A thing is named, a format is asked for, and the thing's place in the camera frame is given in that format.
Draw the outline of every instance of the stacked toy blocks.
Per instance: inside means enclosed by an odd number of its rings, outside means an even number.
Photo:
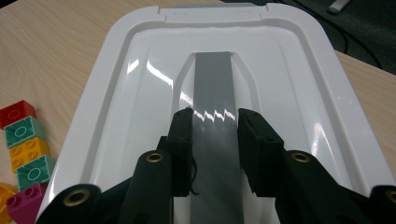
[[[27,102],[20,101],[0,109],[0,129],[6,134],[11,169],[18,179],[19,193],[7,196],[8,214],[19,224],[35,223],[47,188],[44,183],[50,181],[55,159],[50,156],[35,108]]]
[[[8,223],[11,217],[8,215],[6,201],[9,197],[17,193],[17,188],[0,183],[0,223]]]

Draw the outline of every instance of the black cable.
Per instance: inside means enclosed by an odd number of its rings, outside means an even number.
[[[287,3],[285,3],[283,0],[276,0],[277,2],[280,2],[282,4],[288,5]],[[324,21],[326,23],[328,23],[330,26],[332,26],[334,29],[336,29],[338,32],[340,32],[340,34],[342,34],[344,40],[346,41],[346,47],[344,49],[345,54],[347,54],[347,37],[346,35],[351,38],[352,40],[354,40],[356,43],[358,43],[368,54],[370,54],[370,56],[373,58],[373,60],[376,63],[376,67],[378,67],[379,69],[382,69],[382,64],[381,62],[375,57],[375,55],[373,54],[373,52],[367,48],[366,45],[364,45],[363,43],[361,43],[361,41],[359,41],[359,39],[357,37],[355,37],[354,35],[350,34],[349,32],[347,32],[346,30],[344,30],[343,28],[341,28],[340,26],[338,26],[337,24],[333,23],[332,21],[327,20],[326,18],[324,18],[323,16],[321,16],[320,14],[318,14],[316,11],[312,10],[310,7],[307,7],[306,5],[302,4],[301,2],[297,1],[297,0],[291,0],[294,3],[296,3],[297,5],[299,5],[300,7],[303,7],[305,10],[307,10],[308,12],[310,12],[310,14],[317,18],[318,20]]]

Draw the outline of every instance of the wooden table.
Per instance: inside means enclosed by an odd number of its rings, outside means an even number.
[[[140,7],[216,0],[19,0],[0,9],[0,108],[26,100],[36,108],[57,158],[87,78],[111,25]],[[396,175],[396,76],[337,55]],[[0,182],[16,185],[4,132]]]

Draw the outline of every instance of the orange lego brick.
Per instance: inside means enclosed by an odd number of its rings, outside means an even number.
[[[0,182],[0,224],[8,223],[11,220],[7,212],[6,202],[9,197],[17,192],[16,187]]]
[[[27,140],[21,145],[10,149],[9,156],[11,157],[12,172],[15,173],[18,167],[42,155],[50,156],[50,150],[47,142],[39,137]]]

